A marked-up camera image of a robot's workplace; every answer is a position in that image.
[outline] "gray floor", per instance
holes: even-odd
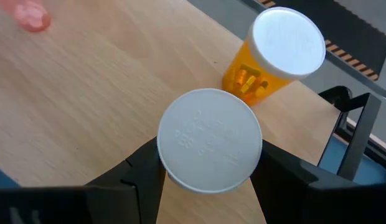
[[[241,39],[245,38],[248,27],[257,16],[255,11],[239,0],[189,0],[189,2]],[[386,33],[386,0],[338,0],[338,2]],[[317,93],[336,85],[350,88],[354,96],[372,92],[328,61],[319,71],[302,82]],[[386,89],[386,62],[377,84]],[[373,128],[373,134],[386,142],[386,100],[383,98],[381,100],[382,106]],[[359,114],[360,110],[353,111],[349,117],[357,121]]]

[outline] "black frame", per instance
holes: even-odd
[[[319,96],[341,111],[333,132],[349,142],[337,175],[353,180],[363,154],[386,167],[386,150],[376,147],[370,139],[381,101],[370,93],[352,98],[352,92],[345,86],[336,86],[320,93]],[[347,128],[349,112],[361,107],[363,109],[356,127]]]
[[[154,138],[86,186],[0,190],[0,223],[154,224],[164,176]],[[266,141],[250,179],[269,224],[386,223],[386,184],[357,185]]]

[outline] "black mat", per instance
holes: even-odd
[[[379,78],[386,58],[386,35],[333,0],[258,0],[308,16],[321,30],[329,51],[371,80]]]

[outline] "yellow pill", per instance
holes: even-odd
[[[261,97],[265,93],[265,88],[263,86],[260,86],[255,90],[255,96]]]
[[[255,92],[255,90],[260,87],[261,83],[263,81],[263,78],[261,76],[259,77],[256,77],[256,79],[254,80],[253,84],[251,85],[250,89],[248,91],[253,91]]]
[[[250,78],[248,78],[247,82],[244,83],[244,86],[241,87],[240,91],[242,93],[245,93],[247,92],[247,90],[251,87],[252,83],[255,81],[255,76],[250,76]]]
[[[230,74],[230,75],[231,75],[230,80],[226,81],[227,91],[233,90],[233,85],[235,83],[235,78],[236,78],[236,76],[234,75],[234,72],[233,72],[233,74]]]

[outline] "orange striped edge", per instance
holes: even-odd
[[[269,8],[274,6],[276,3],[272,0],[258,0],[259,3],[263,4],[265,7]]]
[[[378,74],[376,74],[371,68],[369,68],[368,66],[366,66],[362,62],[353,58],[352,55],[347,53],[345,50],[342,50],[336,44],[333,44],[330,40],[325,40],[324,43],[326,44],[326,48],[328,51],[330,51],[334,55],[338,56],[339,58],[343,59],[343,61],[347,62],[349,65],[354,67],[361,74],[367,76],[367,78],[369,78],[373,81],[378,79],[378,77],[379,77]]]

